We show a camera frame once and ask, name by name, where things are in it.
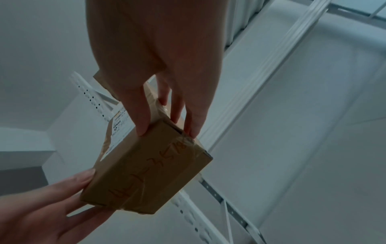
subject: cardboard box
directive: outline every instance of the cardboard box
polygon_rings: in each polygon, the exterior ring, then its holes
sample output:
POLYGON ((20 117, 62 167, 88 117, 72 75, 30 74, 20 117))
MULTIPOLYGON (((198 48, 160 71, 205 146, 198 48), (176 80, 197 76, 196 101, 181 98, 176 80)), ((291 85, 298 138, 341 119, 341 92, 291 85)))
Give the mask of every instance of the cardboard box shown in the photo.
POLYGON ((148 131, 138 137, 124 108, 114 116, 82 201, 154 214, 212 160, 183 132, 182 119, 178 125, 170 120, 149 84, 144 88, 151 110, 148 131))

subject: hand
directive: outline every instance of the hand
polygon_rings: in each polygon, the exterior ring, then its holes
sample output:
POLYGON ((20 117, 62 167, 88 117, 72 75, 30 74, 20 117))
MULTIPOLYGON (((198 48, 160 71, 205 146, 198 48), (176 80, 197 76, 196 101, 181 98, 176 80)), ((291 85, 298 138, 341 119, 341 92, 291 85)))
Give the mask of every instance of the hand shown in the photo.
POLYGON ((172 121, 186 105, 184 130, 199 134, 221 72, 226 6, 226 0, 86 1, 95 59, 139 135, 150 123, 143 84, 154 74, 161 104, 172 90, 172 121))
POLYGON ((78 243, 105 222, 114 211, 93 207, 74 216, 83 206, 79 195, 95 170, 26 193, 0 197, 0 243, 78 243))

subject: white label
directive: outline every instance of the white label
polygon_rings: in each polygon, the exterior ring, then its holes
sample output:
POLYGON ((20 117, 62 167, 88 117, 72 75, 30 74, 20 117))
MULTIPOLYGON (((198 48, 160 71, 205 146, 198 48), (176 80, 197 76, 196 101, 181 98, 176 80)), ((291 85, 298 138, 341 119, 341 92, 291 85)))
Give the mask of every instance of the white label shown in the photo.
POLYGON ((131 121, 126 109, 122 107, 113 118, 111 130, 110 146, 101 158, 103 160, 123 139, 134 129, 134 123, 131 121))

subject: ceiling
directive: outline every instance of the ceiling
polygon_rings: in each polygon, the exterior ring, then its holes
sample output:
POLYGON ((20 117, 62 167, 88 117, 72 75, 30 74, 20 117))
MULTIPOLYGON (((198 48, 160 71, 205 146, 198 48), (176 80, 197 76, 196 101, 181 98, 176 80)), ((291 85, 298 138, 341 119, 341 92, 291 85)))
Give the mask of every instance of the ceiling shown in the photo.
POLYGON ((0 2, 0 127, 45 131, 74 99, 68 76, 98 69, 84 1, 0 2))

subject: person's left hand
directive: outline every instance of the person's left hand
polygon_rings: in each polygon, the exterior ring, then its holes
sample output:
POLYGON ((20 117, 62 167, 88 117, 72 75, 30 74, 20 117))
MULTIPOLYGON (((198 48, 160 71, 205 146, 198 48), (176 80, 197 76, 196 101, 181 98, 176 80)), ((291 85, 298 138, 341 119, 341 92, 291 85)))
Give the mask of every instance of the person's left hand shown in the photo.
POLYGON ((103 224, 113 210, 92 207, 67 217, 85 206, 74 195, 94 176, 90 169, 47 187, 0 197, 0 243, 78 243, 103 224))

